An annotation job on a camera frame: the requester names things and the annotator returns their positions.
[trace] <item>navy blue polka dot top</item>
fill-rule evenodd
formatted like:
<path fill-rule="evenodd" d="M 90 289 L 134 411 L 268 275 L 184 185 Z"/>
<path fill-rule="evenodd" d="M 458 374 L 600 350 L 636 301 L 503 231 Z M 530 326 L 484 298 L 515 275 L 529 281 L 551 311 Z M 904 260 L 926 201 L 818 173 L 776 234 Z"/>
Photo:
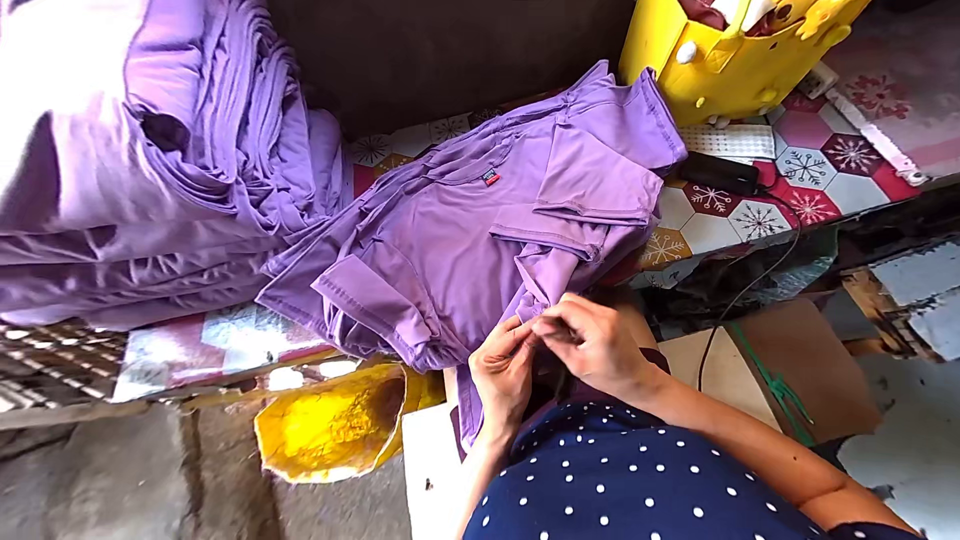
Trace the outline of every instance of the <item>navy blue polka dot top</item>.
<path fill-rule="evenodd" d="M 464 538 L 915 540 L 900 529 L 818 528 L 706 438 L 621 402 L 558 405 L 527 427 Z"/>

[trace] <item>metal grate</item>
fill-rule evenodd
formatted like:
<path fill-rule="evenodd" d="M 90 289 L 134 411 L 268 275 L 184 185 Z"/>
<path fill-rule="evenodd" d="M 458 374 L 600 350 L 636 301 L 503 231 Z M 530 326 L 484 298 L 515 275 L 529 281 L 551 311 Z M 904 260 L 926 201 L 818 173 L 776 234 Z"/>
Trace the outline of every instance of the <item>metal grate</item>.
<path fill-rule="evenodd" d="M 127 334 L 81 321 L 0 324 L 0 412 L 99 403 L 113 393 Z"/>

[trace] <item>folded purple fabric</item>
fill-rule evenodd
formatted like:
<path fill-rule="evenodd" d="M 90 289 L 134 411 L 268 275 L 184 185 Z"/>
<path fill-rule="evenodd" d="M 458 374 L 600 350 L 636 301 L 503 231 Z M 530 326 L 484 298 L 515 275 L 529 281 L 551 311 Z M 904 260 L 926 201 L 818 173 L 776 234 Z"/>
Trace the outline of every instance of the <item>folded purple fabric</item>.
<path fill-rule="evenodd" d="M 497 322 L 582 290 L 646 239 L 664 171 L 686 151 L 650 71 L 605 61 L 392 170 L 265 271 L 257 302 L 360 356 L 461 366 Z M 461 433 L 480 427 L 461 378 Z"/>
<path fill-rule="evenodd" d="M 306 110 L 263 0 L 4 16 L 7 320 L 123 329 L 248 301 L 284 238 L 343 205 L 339 125 Z"/>

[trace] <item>power cord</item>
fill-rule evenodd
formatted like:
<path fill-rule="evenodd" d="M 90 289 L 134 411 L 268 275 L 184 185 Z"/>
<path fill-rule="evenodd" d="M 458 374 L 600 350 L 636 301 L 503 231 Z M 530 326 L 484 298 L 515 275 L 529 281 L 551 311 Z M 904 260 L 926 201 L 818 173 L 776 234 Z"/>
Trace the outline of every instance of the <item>power cord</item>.
<path fill-rule="evenodd" d="M 724 319 L 727 317 L 727 313 L 730 312 L 733 305 L 736 304 L 736 301 L 740 300 L 741 296 L 746 294 L 746 292 L 750 290 L 754 285 L 756 285 L 760 280 L 767 277 L 768 274 L 773 272 L 778 266 L 780 266 L 782 262 L 786 260 L 787 257 L 790 256 L 791 253 L 793 253 L 793 248 L 797 247 L 797 242 L 800 240 L 800 235 L 804 232 L 804 220 L 800 218 L 800 215 L 797 213 L 797 211 L 793 207 L 788 205 L 783 199 L 781 199 L 777 195 L 774 195 L 773 193 L 771 193 L 769 191 L 769 188 L 762 188 L 760 190 L 760 195 L 763 197 L 768 197 L 770 199 L 773 199 L 778 203 L 784 205 L 788 210 L 790 210 L 790 213 L 793 214 L 794 219 L 797 220 L 797 233 L 794 234 L 793 242 L 790 244 L 790 247 L 787 248 L 785 252 L 783 252 L 783 255 L 780 256 L 779 259 L 777 259 L 777 262 L 774 262 L 770 266 L 770 268 L 767 268 L 766 270 L 764 270 L 763 273 L 757 276 L 752 282 L 750 282 L 750 284 L 743 287 L 743 289 L 741 289 L 740 292 L 736 293 L 736 296 L 733 297 L 733 300 L 730 300 L 730 303 L 727 304 L 727 307 L 724 308 L 722 313 L 720 313 L 720 318 L 717 319 L 716 324 L 713 325 L 713 329 L 710 331 L 710 337 L 707 339 L 707 346 L 704 348 L 704 356 L 700 358 L 700 367 L 697 369 L 697 390 L 701 392 L 704 391 L 704 366 L 707 365 L 707 354 L 709 354 L 710 352 L 710 345 L 713 344 L 713 336 L 716 335 L 717 330 L 720 328 L 720 325 L 723 324 Z"/>

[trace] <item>concrete floor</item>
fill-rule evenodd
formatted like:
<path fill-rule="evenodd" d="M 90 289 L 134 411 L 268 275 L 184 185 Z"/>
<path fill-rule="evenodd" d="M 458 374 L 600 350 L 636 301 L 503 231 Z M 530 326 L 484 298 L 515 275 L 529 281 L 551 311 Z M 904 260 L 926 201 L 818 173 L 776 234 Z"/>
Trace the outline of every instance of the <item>concrete floor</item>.
<path fill-rule="evenodd" d="M 869 334 L 842 296 L 844 338 Z M 960 540 L 960 362 L 857 359 L 884 422 L 841 462 L 932 540 Z M 360 479 L 288 485 L 263 474 L 255 408 L 0 432 L 0 539 L 394 540 L 410 538 L 402 457 Z"/>
<path fill-rule="evenodd" d="M 288 485 L 260 472 L 255 409 L 163 407 L 0 433 L 0 539 L 410 538 L 402 458 L 360 479 Z"/>

